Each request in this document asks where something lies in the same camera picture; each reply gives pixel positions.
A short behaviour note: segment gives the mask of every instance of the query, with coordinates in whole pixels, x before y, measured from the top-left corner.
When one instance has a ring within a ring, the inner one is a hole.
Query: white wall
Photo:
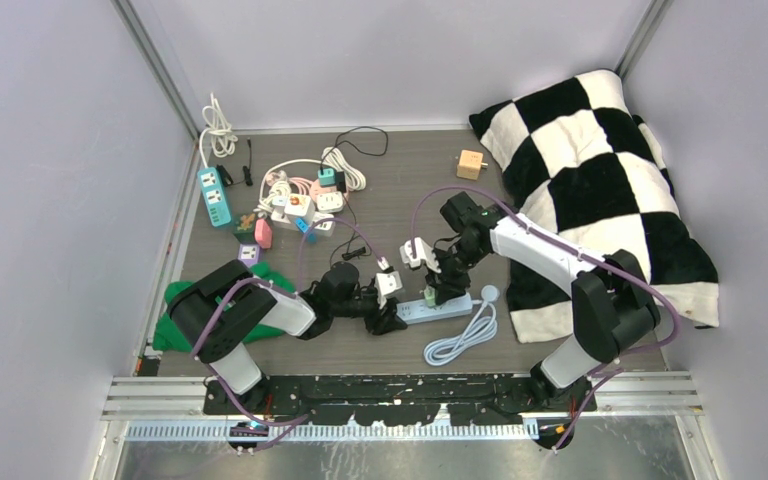
[[[108,0],[0,1],[0,479],[83,473],[191,145]]]
[[[465,124],[559,78],[613,68],[641,0],[134,0],[201,124]]]
[[[768,2],[677,0],[626,86],[722,282],[722,327],[667,356],[693,372],[733,478],[768,478]]]

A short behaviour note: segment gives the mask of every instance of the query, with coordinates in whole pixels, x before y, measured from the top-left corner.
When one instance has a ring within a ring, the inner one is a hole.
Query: blue plug
[[[310,226],[307,223],[305,223],[303,218],[296,219],[296,226],[299,228],[299,230],[302,233],[305,233],[308,230],[310,230]],[[311,232],[311,234],[307,236],[307,241],[308,243],[316,243],[316,235],[314,235],[313,232]]]
[[[330,187],[334,185],[336,180],[334,179],[334,169],[333,168],[323,168],[319,170],[319,184],[323,187]]]

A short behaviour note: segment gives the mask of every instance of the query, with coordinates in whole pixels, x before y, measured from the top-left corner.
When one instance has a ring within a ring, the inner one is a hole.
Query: wooden cube
[[[254,229],[256,221],[257,215],[254,213],[240,215],[239,218],[234,220],[234,229],[232,233],[237,238],[238,242],[247,245],[255,243]]]
[[[484,154],[473,152],[472,150],[462,150],[458,159],[457,176],[468,180],[478,180],[478,174],[481,172],[482,160]]]

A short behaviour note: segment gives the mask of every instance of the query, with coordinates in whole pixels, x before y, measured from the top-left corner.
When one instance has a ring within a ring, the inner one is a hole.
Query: black and white pillow
[[[628,113],[616,74],[578,75],[469,121],[520,212],[586,247],[628,250],[682,315],[719,325],[717,270],[681,221],[660,145]],[[572,333],[569,297],[516,262],[507,301],[520,342]]]

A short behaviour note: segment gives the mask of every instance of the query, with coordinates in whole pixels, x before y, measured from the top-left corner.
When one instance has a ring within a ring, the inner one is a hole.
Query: pink plug
[[[254,226],[254,240],[260,248],[272,248],[272,229],[265,218],[258,218]]]

